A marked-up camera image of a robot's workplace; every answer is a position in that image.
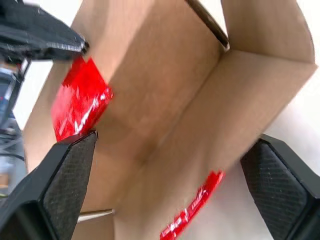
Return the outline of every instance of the textured gripper pad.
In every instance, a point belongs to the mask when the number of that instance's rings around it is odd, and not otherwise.
[[[43,206],[59,240],[70,240],[87,192],[96,135],[72,146],[44,195]]]
[[[274,240],[284,240],[307,203],[307,192],[273,150],[258,141],[241,160],[249,191]]]

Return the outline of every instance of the red tape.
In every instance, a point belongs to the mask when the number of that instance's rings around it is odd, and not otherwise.
[[[74,61],[51,108],[57,141],[90,130],[113,97],[92,58]]]
[[[199,210],[209,200],[211,194],[219,185],[224,177],[223,172],[218,174],[211,172],[206,179],[204,185],[198,189],[195,199],[192,203],[185,208],[178,216],[173,220],[173,223],[169,224],[165,230],[160,234],[160,240],[175,240],[184,231],[184,229],[190,224],[192,219],[198,214]]]

